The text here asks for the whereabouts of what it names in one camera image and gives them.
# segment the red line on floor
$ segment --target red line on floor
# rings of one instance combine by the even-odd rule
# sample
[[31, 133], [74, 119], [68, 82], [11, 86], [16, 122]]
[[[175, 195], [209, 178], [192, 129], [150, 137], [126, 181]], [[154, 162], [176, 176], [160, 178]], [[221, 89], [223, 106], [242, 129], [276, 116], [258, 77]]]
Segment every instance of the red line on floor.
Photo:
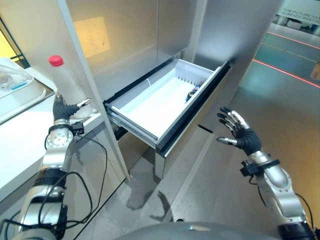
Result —
[[273, 32], [269, 32], [269, 31], [267, 31], [266, 33], [267, 33], [267, 34], [275, 35], [275, 36], [280, 37], [280, 38], [288, 39], [288, 40], [294, 41], [294, 42], [296, 42], [296, 43], [303, 44], [303, 45], [306, 45], [306, 46], [308, 46], [308, 47], [311, 47], [311, 48], [315, 48], [315, 49], [319, 49], [319, 50], [320, 50], [319, 47], [310, 45], [310, 44], [305, 43], [305, 42], [302, 42], [302, 41], [294, 40], [294, 39], [292, 39], [292, 38], [289, 38], [289, 37], [286, 37], [286, 36], [282, 36], [282, 35], [279, 35], [279, 34], [276, 34], [276, 33], [273, 33]]
[[269, 64], [266, 64], [266, 63], [264, 63], [264, 62], [262, 62], [262, 61], [259, 61], [259, 60], [256, 60], [256, 59], [252, 59], [252, 61], [253, 61], [253, 62], [256, 62], [256, 63], [258, 63], [258, 64], [262, 64], [262, 65], [264, 65], [264, 66], [266, 66], [266, 67], [268, 67], [268, 68], [272, 68], [272, 69], [274, 69], [274, 70], [277, 70], [277, 71], [279, 71], [279, 72], [281, 72], [281, 73], [283, 73], [283, 74], [289, 75], [289, 76], [291, 76], [291, 77], [293, 77], [293, 78], [295, 78], [295, 79], [298, 79], [298, 80], [300, 80], [300, 81], [302, 81], [302, 82], [305, 82], [305, 83], [307, 83], [307, 84], [310, 84], [310, 85], [312, 85], [312, 86], [314, 86], [314, 87], [320, 88], [319, 85], [317, 85], [317, 84], [315, 84], [315, 83], [313, 83], [313, 82], [310, 82], [310, 81], [305, 80], [305, 79], [303, 79], [303, 78], [301, 78], [301, 77], [298, 77], [298, 76], [296, 76], [296, 75], [293, 75], [292, 73], [283, 71], [283, 70], [281, 70], [281, 69], [279, 69], [279, 68], [276, 68], [276, 67], [274, 67], [274, 66], [271, 66], [271, 65], [269, 65]]

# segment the robot finger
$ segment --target robot finger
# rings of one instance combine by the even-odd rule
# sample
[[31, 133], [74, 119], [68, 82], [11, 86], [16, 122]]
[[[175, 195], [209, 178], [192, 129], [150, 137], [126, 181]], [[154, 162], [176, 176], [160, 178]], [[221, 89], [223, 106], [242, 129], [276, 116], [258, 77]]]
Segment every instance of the robot finger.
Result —
[[225, 114], [227, 114], [235, 123], [238, 122], [238, 119], [231, 113], [232, 110], [230, 108], [223, 106], [223, 107], [220, 107], [220, 110]]
[[228, 137], [220, 136], [216, 140], [218, 142], [220, 142], [220, 143], [223, 143], [223, 144], [237, 146], [237, 140], [235, 140], [235, 139], [231, 139], [231, 138], [228, 138]]
[[222, 114], [222, 113], [218, 113], [217, 116], [223, 120], [225, 120], [226, 122], [228, 122], [233, 128], [236, 127], [236, 123], [233, 122], [231, 120], [231, 118], [227, 117], [226, 115]]
[[250, 128], [250, 126], [247, 124], [247, 122], [244, 120], [244, 118], [239, 113], [237, 113], [235, 110], [232, 110], [231, 114], [234, 116], [235, 119], [237, 119], [236, 122], [238, 122], [242, 128], [244, 128], [244, 129]]
[[229, 123], [227, 123], [225, 120], [219, 119], [219, 122], [225, 125], [232, 133], [234, 132], [233, 127]]

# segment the white countertop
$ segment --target white countertop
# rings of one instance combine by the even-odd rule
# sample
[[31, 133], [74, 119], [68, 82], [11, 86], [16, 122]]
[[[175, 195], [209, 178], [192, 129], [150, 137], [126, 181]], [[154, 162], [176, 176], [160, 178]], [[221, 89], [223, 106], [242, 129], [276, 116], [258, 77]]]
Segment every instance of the white countertop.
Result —
[[[27, 71], [56, 90], [48, 78], [32, 68]], [[37, 173], [46, 152], [45, 137], [54, 121], [53, 103], [54, 96], [51, 96], [0, 125], [0, 201]], [[85, 132], [102, 122], [101, 113], [92, 113], [84, 122]]]

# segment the metal panel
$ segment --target metal panel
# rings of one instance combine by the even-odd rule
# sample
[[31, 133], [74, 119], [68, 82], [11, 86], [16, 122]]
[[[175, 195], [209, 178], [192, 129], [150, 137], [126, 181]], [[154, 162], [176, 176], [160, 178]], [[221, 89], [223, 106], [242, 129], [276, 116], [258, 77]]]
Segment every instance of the metal panel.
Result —
[[195, 7], [195, 0], [158, 1], [158, 64], [188, 46]]
[[233, 60], [222, 93], [202, 125], [216, 127], [216, 112], [228, 104], [276, 12], [279, 0], [208, 0], [194, 63], [215, 69]]
[[156, 67], [157, 0], [66, 0], [103, 100]]

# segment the wall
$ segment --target wall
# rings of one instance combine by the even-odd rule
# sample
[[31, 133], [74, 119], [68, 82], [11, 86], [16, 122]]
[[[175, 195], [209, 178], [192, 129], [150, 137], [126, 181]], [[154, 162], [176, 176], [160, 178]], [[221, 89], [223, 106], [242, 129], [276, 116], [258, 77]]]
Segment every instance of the wall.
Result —
[[[209, 69], [229, 60], [234, 63], [221, 86], [221, 94], [200, 123], [204, 127], [214, 130], [217, 126], [216, 112], [220, 106], [227, 105], [235, 93], [279, 3], [280, 0], [202, 1], [206, 8], [194, 49], [194, 63]], [[193, 26], [193, 33], [199, 27]]]

